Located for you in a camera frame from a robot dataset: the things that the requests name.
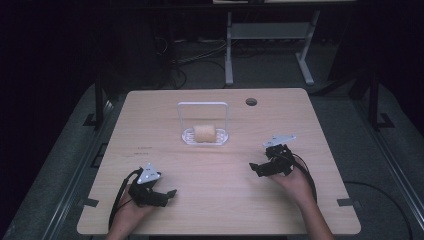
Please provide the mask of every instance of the wooden table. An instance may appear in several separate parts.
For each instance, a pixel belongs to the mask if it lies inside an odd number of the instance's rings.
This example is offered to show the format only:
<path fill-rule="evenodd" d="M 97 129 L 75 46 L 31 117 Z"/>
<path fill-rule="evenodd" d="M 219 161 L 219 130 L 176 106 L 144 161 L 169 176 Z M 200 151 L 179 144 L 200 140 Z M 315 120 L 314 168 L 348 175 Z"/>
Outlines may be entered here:
<path fill-rule="evenodd" d="M 256 106 L 248 106 L 255 98 Z M 187 145 L 177 103 L 226 102 L 229 139 L 223 146 Z M 196 116 L 207 116 L 207 108 Z M 307 93 L 303 89 L 135 91 L 128 94 L 115 126 L 78 232 L 106 234 L 114 199 L 131 171 L 152 163 L 162 172 L 154 190 L 177 189 L 135 231 L 147 235 L 290 235 L 306 233 L 296 205 L 249 162 L 265 163 L 262 143 L 274 134 L 297 138 L 287 145 L 307 163 L 318 205 L 334 234 L 356 234 L 360 223 Z"/>

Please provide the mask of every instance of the black cable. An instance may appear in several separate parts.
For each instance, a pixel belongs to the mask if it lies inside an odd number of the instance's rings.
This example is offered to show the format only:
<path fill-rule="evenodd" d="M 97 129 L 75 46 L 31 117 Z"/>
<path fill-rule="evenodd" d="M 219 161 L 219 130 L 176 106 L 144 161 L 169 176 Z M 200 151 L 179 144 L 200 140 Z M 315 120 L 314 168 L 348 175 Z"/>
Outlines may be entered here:
<path fill-rule="evenodd" d="M 130 200 L 128 200 L 128 201 L 126 201 L 125 203 L 123 203 L 121 206 L 119 206 L 117 209 L 116 209 L 116 211 L 118 211 L 119 209 L 121 209 L 123 206 L 125 206 L 125 205 L 127 205 L 129 202 L 131 202 L 132 201 L 132 198 L 130 199 Z"/>
<path fill-rule="evenodd" d="M 411 228 L 411 224 L 408 221 L 408 218 L 405 214 L 405 212 L 402 210 L 402 208 L 400 207 L 400 205 L 393 199 L 393 197 L 391 197 L 388 193 L 384 192 L 383 190 L 370 185 L 368 183 L 363 183 L 363 182 L 356 182 L 356 181 L 343 181 L 346 184 L 356 184 L 356 185 L 361 185 L 361 186 L 367 186 L 370 187 L 374 190 L 377 190 L 378 192 L 382 193 L 384 196 L 386 196 L 390 201 L 392 201 L 392 203 L 396 206 L 396 208 L 399 210 L 400 214 L 403 217 L 403 220 L 405 221 L 406 227 L 408 229 L 408 235 L 409 235 L 409 239 L 412 240 L 413 236 L 412 236 L 412 228 Z"/>
<path fill-rule="evenodd" d="M 121 200 L 122 193 L 124 192 L 125 187 L 127 186 L 129 179 L 130 179 L 130 178 L 131 178 L 131 176 L 132 176 L 132 175 L 134 175 L 134 174 L 140 174 L 140 171 L 143 171 L 143 170 L 142 170 L 142 169 L 134 170 L 134 171 L 133 171 L 132 173 L 130 173 L 130 175 L 128 175 L 128 177 L 126 177 L 126 178 L 124 179 L 124 181 L 122 182 L 121 188 L 119 189 L 118 194 L 116 195 L 115 202 L 113 203 L 112 210 L 111 210 L 111 212 L 110 212 L 110 216 L 109 216 L 109 227 L 108 227 L 108 229 L 110 229 L 110 227 L 112 226 L 113 219 L 115 218 L 115 214 L 116 214 L 116 212 L 117 212 L 117 211 L 118 211 L 118 209 L 119 209 L 119 208 L 118 208 L 119 201 Z"/>

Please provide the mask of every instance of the white metal frame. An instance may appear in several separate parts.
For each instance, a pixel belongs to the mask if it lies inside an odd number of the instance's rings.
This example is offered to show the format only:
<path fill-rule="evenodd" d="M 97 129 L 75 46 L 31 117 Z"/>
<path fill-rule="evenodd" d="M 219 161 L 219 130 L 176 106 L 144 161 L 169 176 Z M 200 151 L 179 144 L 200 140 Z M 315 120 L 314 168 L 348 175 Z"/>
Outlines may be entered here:
<path fill-rule="evenodd" d="M 231 12 L 227 21 L 227 52 L 225 56 L 225 83 L 233 85 L 231 44 L 233 39 L 304 39 L 305 45 L 296 59 L 306 84 L 313 85 L 314 79 L 306 64 L 306 55 L 314 36 L 320 11 L 315 11 L 310 22 L 295 23 L 233 23 Z"/>

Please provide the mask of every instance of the gray floor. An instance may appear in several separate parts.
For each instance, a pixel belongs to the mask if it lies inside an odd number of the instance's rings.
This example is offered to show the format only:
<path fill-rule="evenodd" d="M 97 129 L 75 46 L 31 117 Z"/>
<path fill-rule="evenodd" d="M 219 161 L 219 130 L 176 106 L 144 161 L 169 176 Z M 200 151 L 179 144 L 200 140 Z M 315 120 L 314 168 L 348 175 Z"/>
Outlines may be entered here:
<path fill-rule="evenodd" d="M 336 46 L 313 45 L 307 62 L 316 81 L 307 86 L 296 63 L 294 53 L 302 42 L 267 44 L 266 51 L 253 57 L 234 58 L 234 86 L 232 88 L 299 87 L 317 91 L 326 81 Z M 211 45 L 186 44 L 178 46 L 183 59 L 212 48 Z M 208 58 L 223 66 L 223 56 Z M 222 88 L 224 71 L 210 62 L 198 62 L 181 67 L 187 75 L 182 89 Z M 380 112 L 387 113 L 395 128 L 376 133 L 364 120 L 367 97 L 352 101 L 347 92 L 351 83 L 322 97 L 311 97 L 321 127 L 332 150 L 344 181 L 371 184 L 395 199 L 406 214 L 414 239 L 424 239 L 402 190 L 396 174 L 390 170 L 387 153 L 381 151 L 376 139 L 383 139 L 391 150 L 417 195 L 424 196 L 424 139 L 402 113 L 396 99 L 384 87 L 380 91 Z M 119 117 L 125 94 L 106 108 L 106 120 L 99 131 L 83 126 L 88 114 L 94 113 L 94 88 L 87 89 L 62 131 L 45 165 L 40 171 L 26 199 L 17 212 L 8 234 L 3 239 L 103 239 L 101 236 L 82 236 L 76 225 L 82 212 L 82 201 L 87 198 L 97 173 L 90 167 L 98 149 L 109 141 Z M 407 239 L 407 225 L 396 206 L 383 194 L 363 185 L 346 184 L 362 230 L 356 236 L 337 239 Z M 132 236 L 131 239 L 148 239 Z M 289 236 L 306 239 L 306 236 Z"/>

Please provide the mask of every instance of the hand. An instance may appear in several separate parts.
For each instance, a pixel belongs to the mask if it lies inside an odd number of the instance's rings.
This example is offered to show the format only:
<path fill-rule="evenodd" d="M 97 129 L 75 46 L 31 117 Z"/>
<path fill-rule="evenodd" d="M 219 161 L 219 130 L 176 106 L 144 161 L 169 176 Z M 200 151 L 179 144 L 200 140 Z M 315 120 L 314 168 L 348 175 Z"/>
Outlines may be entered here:
<path fill-rule="evenodd" d="M 295 157 L 295 159 L 300 165 L 305 167 L 305 164 L 298 157 Z M 269 178 L 283 187 L 296 203 L 299 204 L 305 200 L 313 200 L 312 189 L 305 175 L 297 167 L 294 167 L 293 171 L 287 176 L 274 174 L 269 176 Z"/>
<path fill-rule="evenodd" d="M 106 235 L 107 240 L 125 239 L 156 208 L 154 206 L 137 206 L 128 194 L 130 186 L 131 184 L 127 185 L 119 202 L 119 209 L 115 214 L 109 233 Z"/>
<path fill-rule="evenodd" d="M 299 164 L 305 166 L 298 157 L 295 157 L 295 159 Z M 334 239 L 318 205 L 315 203 L 312 189 L 302 171 L 294 167 L 293 171 L 287 176 L 275 174 L 269 176 L 269 178 L 283 187 L 287 194 L 296 202 L 302 213 L 306 230 L 312 240 Z"/>

